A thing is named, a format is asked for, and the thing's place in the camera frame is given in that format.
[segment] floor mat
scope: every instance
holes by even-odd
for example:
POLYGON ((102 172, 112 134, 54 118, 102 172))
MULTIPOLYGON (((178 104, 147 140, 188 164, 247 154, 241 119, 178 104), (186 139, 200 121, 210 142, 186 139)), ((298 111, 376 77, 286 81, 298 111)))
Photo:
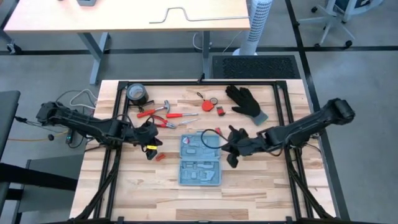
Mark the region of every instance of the floor mat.
POLYGON ((300 79, 294 55, 213 56, 213 76, 300 79))

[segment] wooden tabletop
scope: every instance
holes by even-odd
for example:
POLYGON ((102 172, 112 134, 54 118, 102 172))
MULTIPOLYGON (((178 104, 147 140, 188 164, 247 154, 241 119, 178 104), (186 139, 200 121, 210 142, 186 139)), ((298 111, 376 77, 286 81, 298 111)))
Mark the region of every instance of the wooden tabletop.
MULTIPOLYGON (((118 81, 105 80, 99 92, 95 111, 97 118, 110 118, 113 112, 118 81)), ((289 96, 294 118, 300 119, 308 114, 308 101, 301 80, 287 80, 289 96)), ((164 100, 171 104, 171 113, 199 113, 201 120, 177 129, 160 129, 159 138, 166 158, 160 162, 148 161, 139 147, 123 145, 121 164, 119 167, 116 195, 113 204, 112 220, 124 216, 125 220, 285 220, 286 216, 294 217, 292 197, 287 178, 284 155, 274 157, 267 153, 259 153, 239 158, 236 169, 232 169, 226 161, 226 152, 221 153, 222 184, 217 187, 182 186, 178 184, 179 142, 182 134, 195 133, 206 128, 220 127, 228 136, 228 125, 244 128, 254 137, 257 131, 278 126, 275 99, 270 86, 249 86, 253 96, 259 102, 269 119, 260 126, 255 126, 250 118, 231 110, 235 103, 225 94, 225 86, 147 86, 150 99, 155 105, 147 109, 163 105, 164 100), (220 106, 226 111, 219 117, 216 111, 201 110, 202 100, 196 95, 202 93, 205 98, 216 97, 220 106)), ((131 108, 129 116, 135 126, 144 122, 138 119, 137 110, 131 108)), ((157 113, 164 117, 165 111, 157 113)), ((192 117, 169 119, 178 124, 192 117)), ((325 208, 334 215, 328 181, 323 168, 320 153, 312 148, 303 149, 303 163, 307 182, 311 192, 325 208)), ((90 151, 85 154, 79 182, 76 189, 70 216, 75 217, 91 200, 98 189, 104 149, 90 151)), ((302 213, 304 204, 298 190, 302 213)), ((105 196, 101 216, 104 216, 108 196, 105 196)))
POLYGON ((160 30, 249 30, 249 19, 189 22, 190 19, 247 16, 246 0, 97 0, 92 7, 76 0, 20 0, 4 28, 9 32, 99 32, 160 30))

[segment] black glove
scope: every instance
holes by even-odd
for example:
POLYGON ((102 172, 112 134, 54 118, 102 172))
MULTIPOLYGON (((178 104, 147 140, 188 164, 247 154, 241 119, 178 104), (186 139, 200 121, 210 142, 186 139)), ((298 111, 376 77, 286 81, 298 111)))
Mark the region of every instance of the black glove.
POLYGON ((234 85, 230 85, 225 90, 226 94, 239 106, 232 107, 232 110, 248 115, 252 118, 254 124, 260 125, 268 116, 261 111, 259 103, 253 98, 247 88, 241 87, 240 90, 234 85))

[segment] red screwdriver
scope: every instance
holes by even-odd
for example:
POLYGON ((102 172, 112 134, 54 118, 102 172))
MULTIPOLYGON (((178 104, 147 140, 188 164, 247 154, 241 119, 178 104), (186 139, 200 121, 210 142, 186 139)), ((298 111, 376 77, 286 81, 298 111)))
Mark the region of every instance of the red screwdriver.
POLYGON ((171 113, 171 114, 166 114, 166 118, 180 118, 182 116, 195 116, 199 115, 198 113, 189 113, 189 114, 181 114, 181 113, 171 113))

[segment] pliers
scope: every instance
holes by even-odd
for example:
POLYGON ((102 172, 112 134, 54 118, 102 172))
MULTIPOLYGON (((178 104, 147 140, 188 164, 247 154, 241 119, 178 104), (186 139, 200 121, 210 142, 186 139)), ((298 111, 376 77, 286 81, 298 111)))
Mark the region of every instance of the pliers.
POLYGON ((172 123, 168 122, 166 119, 163 119, 163 118, 160 117, 160 116, 152 115, 152 117, 153 117, 154 119, 158 119, 158 120, 160 120, 160 121, 162 122, 162 124, 156 124, 156 123, 155 123, 155 125, 156 125, 157 127, 160 127, 160 128, 176 128, 176 127, 177 127, 175 124, 172 124, 172 123))

